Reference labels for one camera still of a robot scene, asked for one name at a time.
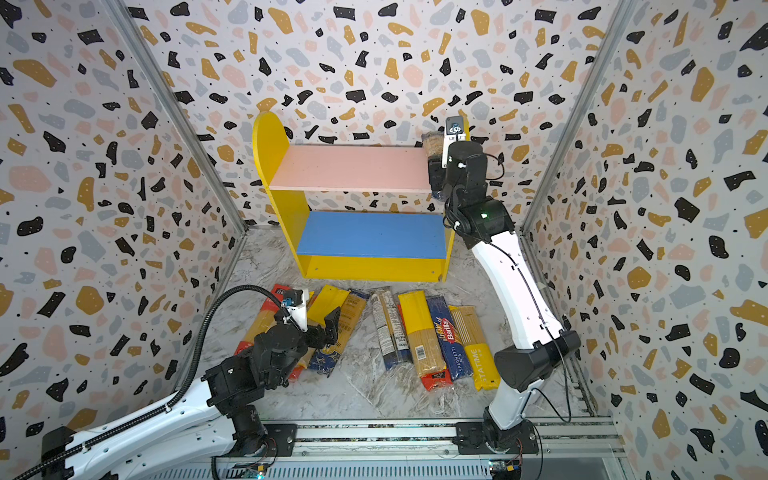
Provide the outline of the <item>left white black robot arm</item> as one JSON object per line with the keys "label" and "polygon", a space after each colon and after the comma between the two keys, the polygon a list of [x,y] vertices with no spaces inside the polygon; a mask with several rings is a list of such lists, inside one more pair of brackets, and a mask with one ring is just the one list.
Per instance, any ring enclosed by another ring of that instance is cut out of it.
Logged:
{"label": "left white black robot arm", "polygon": [[275,452],[278,444],[254,403],[287,386],[308,349],[337,342],[340,314],[335,308],[323,324],[306,329],[280,321],[252,346],[195,378],[186,392],[124,420],[79,433],[57,429],[44,443],[42,478],[142,478],[203,456]]}

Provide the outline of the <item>white label spaghetti bag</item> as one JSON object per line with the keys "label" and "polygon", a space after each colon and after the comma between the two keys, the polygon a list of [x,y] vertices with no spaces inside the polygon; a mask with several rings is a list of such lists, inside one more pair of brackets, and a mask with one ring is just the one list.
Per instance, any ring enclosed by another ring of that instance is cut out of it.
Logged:
{"label": "white label spaghetti bag", "polygon": [[372,318],[387,371],[403,363],[411,363],[412,356],[399,310],[390,289],[381,288],[371,295]]}

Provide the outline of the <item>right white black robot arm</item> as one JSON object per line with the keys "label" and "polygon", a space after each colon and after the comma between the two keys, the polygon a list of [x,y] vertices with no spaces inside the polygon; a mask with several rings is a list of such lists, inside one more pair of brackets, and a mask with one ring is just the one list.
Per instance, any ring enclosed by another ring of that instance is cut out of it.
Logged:
{"label": "right white black robot arm", "polygon": [[428,161],[430,183],[444,202],[444,224],[464,241],[497,294],[513,344],[494,355],[501,384],[483,414],[481,441],[503,452],[523,445],[533,429],[524,413],[554,370],[580,346],[555,318],[536,286],[504,204],[488,195],[491,155],[478,143],[444,140]]}

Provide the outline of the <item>yellow top spaghetti bag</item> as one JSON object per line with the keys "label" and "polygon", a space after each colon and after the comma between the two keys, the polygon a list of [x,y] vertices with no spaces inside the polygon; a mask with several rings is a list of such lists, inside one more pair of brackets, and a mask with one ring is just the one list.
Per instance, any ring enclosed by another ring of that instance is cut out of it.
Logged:
{"label": "yellow top spaghetti bag", "polygon": [[[308,326],[321,327],[321,330],[325,330],[326,321],[325,318],[331,314],[337,307],[342,307],[346,301],[349,292],[347,290],[339,289],[332,285],[325,285],[316,293],[309,305],[307,311]],[[321,353],[337,353],[338,347],[341,346],[341,340],[337,340],[336,344],[332,347],[320,349]],[[311,363],[311,359],[318,351],[316,348],[309,347],[308,352],[299,360],[294,373],[303,372],[308,369]]]}
{"label": "yellow top spaghetti bag", "polygon": [[419,377],[444,371],[447,366],[423,291],[398,296],[414,366]]}

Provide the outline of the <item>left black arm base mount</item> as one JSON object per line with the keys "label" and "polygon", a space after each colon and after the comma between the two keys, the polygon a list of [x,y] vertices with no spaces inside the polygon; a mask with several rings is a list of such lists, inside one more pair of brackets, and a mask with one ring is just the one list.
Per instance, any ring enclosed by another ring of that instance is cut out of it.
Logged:
{"label": "left black arm base mount", "polygon": [[233,435],[235,445],[227,455],[261,460],[290,457],[293,454],[297,431],[296,423],[267,423],[257,429],[237,430]]}

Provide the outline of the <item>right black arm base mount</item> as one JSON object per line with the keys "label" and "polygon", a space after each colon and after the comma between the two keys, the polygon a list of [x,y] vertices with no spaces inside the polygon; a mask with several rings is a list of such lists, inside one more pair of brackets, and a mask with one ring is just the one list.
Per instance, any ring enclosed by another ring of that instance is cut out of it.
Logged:
{"label": "right black arm base mount", "polygon": [[455,425],[456,436],[452,443],[462,455],[518,455],[538,454],[538,435],[534,425],[523,420],[507,429],[498,429],[491,420],[483,422],[459,422]]}

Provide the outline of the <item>yellow navy spaghetti bag figure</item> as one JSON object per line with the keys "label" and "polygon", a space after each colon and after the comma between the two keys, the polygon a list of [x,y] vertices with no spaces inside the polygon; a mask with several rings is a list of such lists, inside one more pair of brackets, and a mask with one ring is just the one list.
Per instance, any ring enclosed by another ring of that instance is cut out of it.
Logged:
{"label": "yellow navy spaghetti bag figure", "polygon": [[445,135],[440,131],[430,131],[422,135],[422,146],[428,161],[443,162]]}

